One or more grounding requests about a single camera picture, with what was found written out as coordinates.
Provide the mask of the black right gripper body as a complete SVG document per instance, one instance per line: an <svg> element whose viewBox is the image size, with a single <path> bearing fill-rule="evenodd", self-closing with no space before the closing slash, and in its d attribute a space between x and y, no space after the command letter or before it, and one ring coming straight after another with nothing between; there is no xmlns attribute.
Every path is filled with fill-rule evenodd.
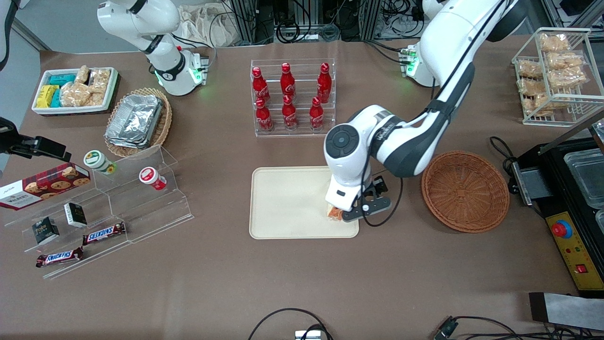
<svg viewBox="0 0 604 340"><path fill-rule="evenodd" d="M21 144L17 126L9 119L0 118L0 153L11 153L15 146Z"/></svg>

